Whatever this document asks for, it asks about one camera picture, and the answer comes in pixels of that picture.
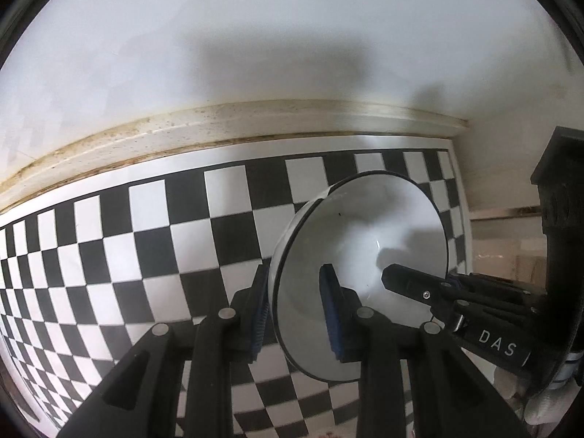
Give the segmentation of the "white bowl black rim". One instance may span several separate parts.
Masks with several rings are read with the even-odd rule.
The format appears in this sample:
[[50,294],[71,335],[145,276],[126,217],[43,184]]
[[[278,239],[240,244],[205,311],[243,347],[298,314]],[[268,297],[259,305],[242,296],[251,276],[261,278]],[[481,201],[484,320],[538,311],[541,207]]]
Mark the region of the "white bowl black rim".
[[412,180],[369,171],[335,183],[296,212],[277,242],[268,274],[274,331],[286,358],[323,382],[353,382],[356,364],[331,351],[319,288],[321,266],[331,264],[342,286],[366,307],[418,327],[430,320],[421,301],[387,290],[383,270],[399,264],[440,279],[448,271],[441,217]]

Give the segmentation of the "black white checkered mat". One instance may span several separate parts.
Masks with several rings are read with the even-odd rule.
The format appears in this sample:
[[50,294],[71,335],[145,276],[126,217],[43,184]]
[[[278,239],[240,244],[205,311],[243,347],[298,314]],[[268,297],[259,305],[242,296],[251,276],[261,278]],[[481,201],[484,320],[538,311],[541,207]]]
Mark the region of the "black white checkered mat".
[[167,160],[114,173],[1,223],[1,342],[34,423],[53,435],[156,322],[201,320],[270,258],[293,216],[343,179],[415,181],[445,225],[448,267],[468,262],[468,209],[447,148]]

